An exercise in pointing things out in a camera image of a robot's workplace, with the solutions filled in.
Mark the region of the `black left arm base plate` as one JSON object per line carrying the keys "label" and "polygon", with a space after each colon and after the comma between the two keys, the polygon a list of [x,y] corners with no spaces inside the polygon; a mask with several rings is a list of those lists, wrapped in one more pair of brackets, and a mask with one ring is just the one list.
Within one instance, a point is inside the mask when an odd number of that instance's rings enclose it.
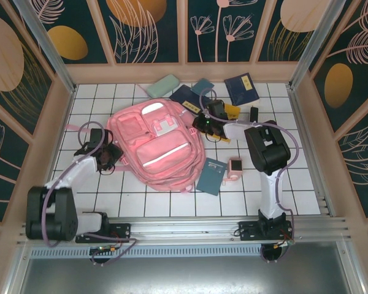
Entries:
{"label": "black left arm base plate", "polygon": [[128,242],[131,237],[131,224],[109,224],[103,226],[99,231],[84,233],[75,237],[79,244],[88,243],[117,243],[119,239]]}

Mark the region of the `mint green pencil case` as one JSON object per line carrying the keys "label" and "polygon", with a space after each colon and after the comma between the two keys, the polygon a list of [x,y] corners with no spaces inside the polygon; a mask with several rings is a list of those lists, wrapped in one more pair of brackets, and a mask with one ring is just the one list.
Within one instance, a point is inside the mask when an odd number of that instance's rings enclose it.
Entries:
{"label": "mint green pencil case", "polygon": [[147,87],[145,92],[151,98],[159,98],[165,96],[169,91],[175,89],[179,83],[180,81],[176,76],[169,74]]}

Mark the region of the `thin navy book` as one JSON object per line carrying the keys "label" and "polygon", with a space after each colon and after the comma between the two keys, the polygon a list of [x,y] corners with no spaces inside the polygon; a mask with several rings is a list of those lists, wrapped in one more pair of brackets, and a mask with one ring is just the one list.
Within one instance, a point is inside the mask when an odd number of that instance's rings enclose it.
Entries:
{"label": "thin navy book", "polygon": [[184,106],[195,116],[202,112],[199,103],[200,95],[192,92],[191,88],[187,85],[181,85],[181,87],[173,92],[169,98],[174,102],[178,102],[181,106]]}

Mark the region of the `aluminium frame post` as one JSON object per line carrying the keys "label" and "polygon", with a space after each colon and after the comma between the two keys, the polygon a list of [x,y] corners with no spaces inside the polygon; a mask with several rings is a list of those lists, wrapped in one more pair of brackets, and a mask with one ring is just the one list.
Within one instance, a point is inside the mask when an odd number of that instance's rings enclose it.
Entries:
{"label": "aluminium frame post", "polygon": [[346,0],[331,0],[328,4],[324,14],[322,15],[320,22],[318,23],[314,33],[312,34],[305,50],[297,64],[297,67],[288,82],[287,90],[293,91],[299,86],[303,77],[307,73],[309,66],[315,59],[316,54],[320,51],[320,48],[326,40],[329,32],[331,31],[335,21],[341,14]]}
{"label": "aluminium frame post", "polygon": [[75,83],[71,78],[66,66],[58,54],[54,44],[50,40],[46,29],[38,19],[34,12],[31,3],[28,0],[13,0],[20,15],[25,19],[34,37],[40,43],[43,51],[47,55],[48,60],[56,70],[66,89],[73,94],[75,90]]}

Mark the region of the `thick navy book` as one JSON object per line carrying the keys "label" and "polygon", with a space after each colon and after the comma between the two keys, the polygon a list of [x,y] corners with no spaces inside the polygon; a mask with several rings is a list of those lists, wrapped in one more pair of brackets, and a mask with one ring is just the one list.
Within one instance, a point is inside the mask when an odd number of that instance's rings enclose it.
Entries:
{"label": "thick navy book", "polygon": [[227,78],[224,83],[234,106],[241,107],[259,100],[259,95],[249,73]]}

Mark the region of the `pink pencil sharpener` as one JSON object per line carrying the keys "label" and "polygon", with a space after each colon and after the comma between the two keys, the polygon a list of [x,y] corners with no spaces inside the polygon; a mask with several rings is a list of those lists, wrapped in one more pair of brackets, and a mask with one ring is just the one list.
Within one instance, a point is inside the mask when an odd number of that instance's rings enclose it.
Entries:
{"label": "pink pencil sharpener", "polygon": [[242,177],[242,159],[239,157],[230,158],[228,161],[227,177],[223,180],[223,185],[227,182],[238,181]]}

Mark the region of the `small circuit board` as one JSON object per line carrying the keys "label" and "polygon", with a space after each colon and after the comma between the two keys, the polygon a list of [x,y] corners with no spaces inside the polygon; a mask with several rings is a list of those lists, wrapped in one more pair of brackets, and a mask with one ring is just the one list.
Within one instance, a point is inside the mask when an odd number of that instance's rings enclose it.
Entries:
{"label": "small circuit board", "polygon": [[118,248],[113,245],[91,247],[89,255],[112,255]]}
{"label": "small circuit board", "polygon": [[286,247],[286,246],[292,246],[295,244],[295,241],[293,239],[286,239],[280,242],[277,242],[273,245],[274,249],[277,249],[279,247]]}

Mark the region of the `teal notebook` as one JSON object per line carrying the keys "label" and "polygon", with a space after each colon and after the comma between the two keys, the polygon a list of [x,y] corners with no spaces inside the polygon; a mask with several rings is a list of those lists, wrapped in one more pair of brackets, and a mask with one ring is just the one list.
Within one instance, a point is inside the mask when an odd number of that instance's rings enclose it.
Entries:
{"label": "teal notebook", "polygon": [[196,184],[196,189],[210,195],[218,196],[226,168],[227,163],[207,157]]}

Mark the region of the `yellow book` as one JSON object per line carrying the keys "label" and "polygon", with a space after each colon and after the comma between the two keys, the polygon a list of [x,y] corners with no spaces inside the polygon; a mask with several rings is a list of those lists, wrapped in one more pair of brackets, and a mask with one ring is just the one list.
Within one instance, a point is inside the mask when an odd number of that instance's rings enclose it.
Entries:
{"label": "yellow book", "polygon": [[[240,114],[239,107],[233,106],[230,104],[225,104],[224,110],[229,120],[235,120],[239,118],[239,114]],[[207,121],[207,126],[210,127],[210,131],[208,131],[206,134],[206,137],[208,140],[210,140],[209,137],[212,137],[216,143],[219,141],[230,143],[231,140],[228,139],[224,134],[224,130],[223,130],[223,126],[225,125],[224,122],[217,121],[212,118],[207,118],[206,121]]]}

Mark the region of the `aluminium side rail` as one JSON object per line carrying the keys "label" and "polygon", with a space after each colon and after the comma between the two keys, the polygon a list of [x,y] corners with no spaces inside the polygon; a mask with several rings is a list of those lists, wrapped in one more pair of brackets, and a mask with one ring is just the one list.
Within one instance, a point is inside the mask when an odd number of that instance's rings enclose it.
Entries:
{"label": "aluminium side rail", "polygon": [[304,117],[304,112],[301,110],[301,106],[299,105],[298,96],[289,85],[286,86],[286,90],[293,110],[293,115],[296,120],[297,131],[299,132],[321,215],[335,217],[335,209],[332,205],[329,191],[321,171],[320,163],[315,152],[315,147],[313,145],[309,128]]}

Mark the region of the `pink backpack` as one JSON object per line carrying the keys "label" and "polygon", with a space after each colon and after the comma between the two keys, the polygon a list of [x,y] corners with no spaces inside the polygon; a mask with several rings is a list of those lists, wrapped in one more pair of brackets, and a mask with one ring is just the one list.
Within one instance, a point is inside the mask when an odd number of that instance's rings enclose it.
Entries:
{"label": "pink backpack", "polygon": [[114,113],[104,129],[123,152],[117,161],[121,170],[160,192],[189,192],[205,162],[193,121],[178,102],[152,99]]}

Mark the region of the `small teal pouch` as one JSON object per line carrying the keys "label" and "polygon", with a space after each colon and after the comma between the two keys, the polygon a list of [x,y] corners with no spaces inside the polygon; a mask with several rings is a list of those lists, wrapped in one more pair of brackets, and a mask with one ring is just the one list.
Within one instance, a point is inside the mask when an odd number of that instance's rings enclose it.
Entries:
{"label": "small teal pouch", "polygon": [[200,79],[192,85],[191,91],[197,95],[206,95],[214,88],[214,84],[206,78]]}

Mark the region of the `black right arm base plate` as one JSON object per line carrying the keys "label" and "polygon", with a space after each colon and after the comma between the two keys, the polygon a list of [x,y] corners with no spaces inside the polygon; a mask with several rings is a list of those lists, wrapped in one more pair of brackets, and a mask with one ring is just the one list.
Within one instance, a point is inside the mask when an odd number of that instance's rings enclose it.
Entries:
{"label": "black right arm base plate", "polygon": [[291,222],[271,227],[266,233],[261,231],[257,221],[242,221],[238,223],[236,234],[241,241],[260,241],[262,243],[294,244]]}

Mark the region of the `aluminium mounting rail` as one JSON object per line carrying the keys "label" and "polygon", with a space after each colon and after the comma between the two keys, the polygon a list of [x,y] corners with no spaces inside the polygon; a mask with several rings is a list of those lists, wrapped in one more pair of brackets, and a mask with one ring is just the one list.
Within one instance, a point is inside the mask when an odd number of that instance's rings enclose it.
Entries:
{"label": "aluminium mounting rail", "polygon": [[[131,224],[130,235],[144,245],[238,243],[233,236],[242,221],[255,216],[236,217],[112,217],[113,224]],[[294,216],[295,243],[349,240],[352,233],[342,217]]]}

